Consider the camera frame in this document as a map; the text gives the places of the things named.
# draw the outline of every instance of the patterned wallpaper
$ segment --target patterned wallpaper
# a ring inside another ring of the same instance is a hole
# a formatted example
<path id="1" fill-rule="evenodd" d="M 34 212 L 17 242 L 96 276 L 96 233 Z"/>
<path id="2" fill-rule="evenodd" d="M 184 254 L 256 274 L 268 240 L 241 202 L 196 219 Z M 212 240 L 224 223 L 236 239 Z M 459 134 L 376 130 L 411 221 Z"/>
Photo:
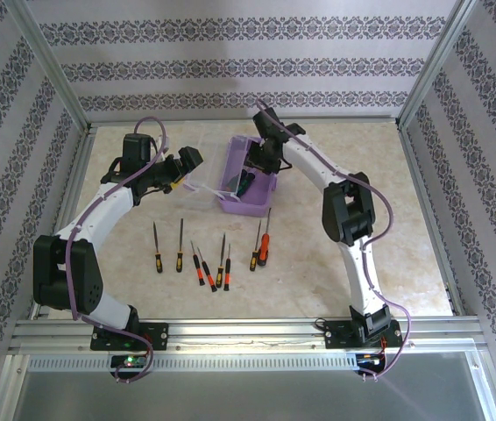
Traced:
<path id="1" fill-rule="evenodd" d="M 33 241 L 53 230 L 80 137 L 0 1 L 0 370 L 27 317 Z"/>
<path id="2" fill-rule="evenodd" d="M 454 0 L 32 0 L 92 121 L 393 116 Z"/>
<path id="3" fill-rule="evenodd" d="M 477 5 L 407 134 L 496 364 L 496 0 Z"/>

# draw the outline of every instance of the screwdriver handle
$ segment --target screwdriver handle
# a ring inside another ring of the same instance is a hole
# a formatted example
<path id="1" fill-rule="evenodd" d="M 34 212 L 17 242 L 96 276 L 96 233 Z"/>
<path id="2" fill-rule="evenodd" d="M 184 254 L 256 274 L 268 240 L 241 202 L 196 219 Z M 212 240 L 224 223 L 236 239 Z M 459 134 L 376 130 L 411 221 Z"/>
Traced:
<path id="1" fill-rule="evenodd" d="M 230 282 L 230 259 L 227 259 L 224 266 L 224 291 L 229 290 L 229 282 Z"/>
<path id="2" fill-rule="evenodd" d="M 224 268 L 222 266 L 219 266 L 219 269 L 216 272 L 216 282 L 215 282 L 217 288 L 221 288 L 223 286 L 223 271 Z"/>
<path id="3" fill-rule="evenodd" d="M 178 252 L 178 259 L 176 259 L 176 272 L 181 272 L 181 256 L 183 256 L 184 253 Z"/>
<path id="4" fill-rule="evenodd" d="M 203 280 L 202 267 L 199 266 L 199 259 L 197 258 L 197 254 L 194 254 L 194 264 L 195 269 L 197 270 L 197 279 L 199 279 L 199 284 L 205 285 L 205 281 Z"/>
<path id="5" fill-rule="evenodd" d="M 216 292 L 216 286 L 215 283 L 213 282 L 213 276 L 211 276 L 211 273 L 209 272 L 209 266 L 207 266 L 207 263 L 202 261 L 203 265 L 203 270 L 205 271 L 205 275 L 207 276 L 207 280 L 209 281 L 209 285 L 211 286 L 211 291 Z"/>
<path id="6" fill-rule="evenodd" d="M 258 256 L 258 266 L 265 266 L 267 263 L 267 255 L 269 248 L 269 234 L 265 233 L 262 235 L 262 245 L 259 248 L 259 256 Z"/>
<path id="7" fill-rule="evenodd" d="M 254 250 L 252 252 L 252 258 L 250 260 L 250 270 L 253 272 L 256 270 L 256 262 L 258 261 L 258 251 Z"/>
<path id="8" fill-rule="evenodd" d="M 162 273 L 162 259 L 160 258 L 160 253 L 155 253 L 154 257 L 157 259 L 157 272 Z"/>

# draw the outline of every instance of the damask wall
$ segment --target damask wall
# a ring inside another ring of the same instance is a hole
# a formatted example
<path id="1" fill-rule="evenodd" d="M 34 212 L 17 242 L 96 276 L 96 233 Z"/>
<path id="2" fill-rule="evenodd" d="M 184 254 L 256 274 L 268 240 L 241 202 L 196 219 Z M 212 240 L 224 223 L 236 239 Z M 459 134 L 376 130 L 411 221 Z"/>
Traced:
<path id="1" fill-rule="evenodd" d="M 476 6 L 407 134 L 463 301 L 496 364 L 496 0 Z"/>
<path id="2" fill-rule="evenodd" d="M 33 241 L 53 230 L 80 138 L 0 1 L 0 370 L 28 315 Z"/>
<path id="3" fill-rule="evenodd" d="M 31 0 L 92 121 L 392 116 L 455 0 Z"/>

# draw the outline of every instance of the precision screwdriver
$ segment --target precision screwdriver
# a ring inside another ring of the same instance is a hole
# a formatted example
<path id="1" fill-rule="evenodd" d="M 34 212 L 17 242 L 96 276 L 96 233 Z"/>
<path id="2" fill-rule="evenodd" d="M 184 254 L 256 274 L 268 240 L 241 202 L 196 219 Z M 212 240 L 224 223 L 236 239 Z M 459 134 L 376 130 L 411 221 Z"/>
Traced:
<path id="1" fill-rule="evenodd" d="M 209 266 L 207 266 L 207 262 L 203 259 L 202 251 L 199 249 L 199 247 L 197 247 L 197 252 L 199 253 L 199 257 L 202 258 L 203 270 L 205 271 L 205 275 L 207 276 L 207 280 L 209 281 L 209 285 L 211 286 L 211 291 L 216 292 L 216 286 L 213 282 L 213 276 L 211 276 L 211 273 L 209 272 Z"/>
<path id="2" fill-rule="evenodd" d="M 221 264 L 219 265 L 219 269 L 216 273 L 216 287 L 221 288 L 223 286 L 223 257 L 224 257 L 224 242 L 226 241 L 226 234 L 223 233 L 223 244 L 221 245 Z"/>
<path id="3" fill-rule="evenodd" d="M 230 282 L 230 243 L 229 243 L 229 255 L 227 257 L 227 262 L 224 266 L 224 291 L 229 290 L 229 282 Z"/>
<path id="4" fill-rule="evenodd" d="M 192 252 L 194 252 L 194 264 L 195 269 L 197 270 L 197 279 L 199 279 L 200 285 L 205 285 L 205 281 L 203 280 L 202 268 L 199 266 L 199 259 L 197 258 L 197 254 L 195 254 L 194 242 L 190 240 L 192 243 Z"/>
<path id="5" fill-rule="evenodd" d="M 184 253 L 181 251 L 181 238 L 184 233 L 184 218 L 180 218 L 180 249 L 178 250 L 178 259 L 176 259 L 176 272 L 181 272 L 181 257 Z"/>
<path id="6" fill-rule="evenodd" d="M 258 235 L 256 236 L 256 246 L 254 247 L 254 251 L 252 252 L 252 258 L 250 260 L 250 270 L 253 272 L 256 270 L 256 262 L 258 261 L 258 241 L 259 241 L 259 230 L 262 227 L 262 220 L 259 220 L 258 226 Z"/>
<path id="7" fill-rule="evenodd" d="M 152 230 L 154 232 L 154 246 L 157 249 L 157 253 L 154 254 L 154 257 L 157 260 L 157 272 L 162 273 L 162 259 L 160 258 L 159 252 L 159 237 L 157 236 L 157 225 L 152 221 Z"/>
<path id="8" fill-rule="evenodd" d="M 267 212 L 266 233 L 262 235 L 262 244 L 259 247 L 258 266 L 265 266 L 267 263 L 267 255 L 269 252 L 269 216 L 272 213 L 272 208 Z"/>

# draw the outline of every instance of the mounting plate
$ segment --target mounting plate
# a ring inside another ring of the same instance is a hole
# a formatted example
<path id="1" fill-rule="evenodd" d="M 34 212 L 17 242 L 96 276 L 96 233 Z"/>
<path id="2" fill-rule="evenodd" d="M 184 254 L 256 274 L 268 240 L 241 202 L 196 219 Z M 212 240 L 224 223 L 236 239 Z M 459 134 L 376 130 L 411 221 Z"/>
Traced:
<path id="1" fill-rule="evenodd" d="M 152 344 L 154 351 L 166 351 L 168 342 L 168 323 L 139 323 L 139 336 Z M 146 345 L 135 339 L 98 327 L 92 331 L 90 340 L 92 351 L 146 351 Z"/>
<path id="2" fill-rule="evenodd" d="M 380 338 L 383 336 L 386 339 L 387 347 L 400 347 L 402 345 L 400 324 L 396 320 L 390 322 L 388 329 L 365 343 L 361 342 L 358 336 L 354 334 L 350 320 L 327 320 L 322 325 L 326 349 L 380 348 Z"/>

